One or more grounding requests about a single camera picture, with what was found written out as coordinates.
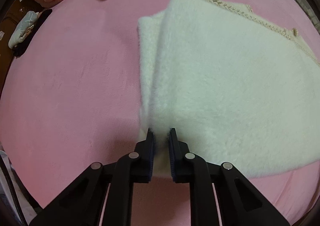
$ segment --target wooden furniture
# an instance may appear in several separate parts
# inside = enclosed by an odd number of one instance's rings
[[[13,60],[12,50],[8,46],[9,39],[17,24],[28,11],[39,12],[42,10],[43,8],[34,0],[15,0],[0,23],[0,96]]]

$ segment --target white fluffy blanket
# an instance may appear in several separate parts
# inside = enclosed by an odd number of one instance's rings
[[[220,0],[171,0],[139,20],[141,124],[156,135],[154,173],[169,174],[166,138],[206,161],[264,176],[320,159],[320,67],[296,30]]]

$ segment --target bed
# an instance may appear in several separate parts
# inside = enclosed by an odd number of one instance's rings
[[[294,0],[225,1],[297,28],[320,59],[320,36]],[[137,20],[168,2],[63,0],[13,61],[0,100],[0,141],[42,207],[92,162],[114,162],[133,149],[141,101]],[[251,182],[294,224],[318,199],[319,176],[317,161]],[[189,223],[188,187],[166,178],[135,186],[132,225]]]

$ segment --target beaded trim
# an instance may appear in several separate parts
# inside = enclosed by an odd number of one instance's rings
[[[240,9],[236,9],[235,7],[233,7],[232,5],[227,4],[224,1],[221,0],[207,0],[209,2],[214,3],[215,5],[224,8],[230,12],[233,13],[237,13],[249,20],[252,20],[260,25],[263,25],[264,27],[275,31],[279,34],[281,34],[282,36],[284,36],[285,38],[287,38],[288,40],[293,41],[301,50],[303,50],[319,67],[320,67],[320,63],[318,62],[317,58],[313,55],[313,52],[310,52],[309,50],[306,50],[300,43],[299,41],[297,41],[297,37],[298,37],[298,31],[296,28],[293,28],[292,31],[287,30],[286,28],[281,28],[277,25],[274,24],[270,24],[265,20],[259,20],[258,18],[256,18],[254,15],[250,15],[247,12],[241,11]],[[246,5],[250,12],[253,12],[250,5]]]

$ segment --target gray cloth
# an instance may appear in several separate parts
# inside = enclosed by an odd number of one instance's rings
[[[9,163],[9,158],[8,158],[7,154],[4,151],[0,151],[0,157],[3,159],[5,166],[7,167],[7,170],[9,172],[10,177],[11,177],[13,187],[16,191],[22,212],[24,214],[24,217],[26,218],[27,223],[29,224],[32,221],[32,219],[34,217],[36,217],[36,212],[31,207],[31,205],[26,200],[26,198],[23,196],[19,186],[17,185],[15,178],[13,176],[13,173],[12,173],[11,165]],[[18,213],[17,213],[16,207],[14,205],[7,181],[4,177],[4,174],[2,173],[1,169],[0,169],[0,194],[3,194],[6,196],[8,202],[11,206],[11,209],[15,213],[16,217],[18,217]]]
[[[14,211],[12,210],[11,205],[10,205],[10,203],[9,203],[9,200],[7,199],[7,197],[5,196],[5,194],[0,194],[0,200],[4,203],[5,206],[7,206],[10,215],[15,218],[15,220],[17,221],[17,223],[18,223],[19,225],[22,225],[19,217],[18,217],[18,216],[14,213]]]
[[[32,31],[34,24],[38,20],[37,13],[33,11],[27,12],[27,14],[22,18],[18,23],[16,29],[14,30],[11,38],[9,40],[8,46],[10,49],[13,49],[18,43],[24,41],[24,39]]]

